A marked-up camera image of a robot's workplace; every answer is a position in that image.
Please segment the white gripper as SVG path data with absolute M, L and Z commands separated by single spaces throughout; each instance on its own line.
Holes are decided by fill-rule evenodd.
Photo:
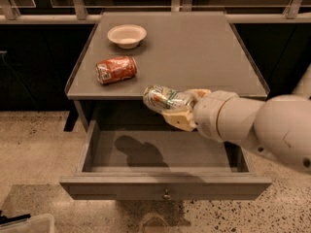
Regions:
M 218 119 L 225 103 L 238 98 L 234 92 L 218 90 L 211 92 L 210 89 L 188 89 L 186 94 L 197 102 L 192 111 L 190 110 L 166 110 L 162 112 L 165 121 L 171 126 L 191 132 L 197 128 L 198 132 L 207 139 L 222 143 L 224 140 L 218 130 Z

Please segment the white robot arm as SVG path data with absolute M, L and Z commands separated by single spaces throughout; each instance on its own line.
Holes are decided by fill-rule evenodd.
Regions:
M 301 173 L 311 173 L 311 101 L 293 94 L 266 101 L 233 92 L 190 89 L 188 108 L 162 115 L 170 125 L 205 138 L 230 142 Z

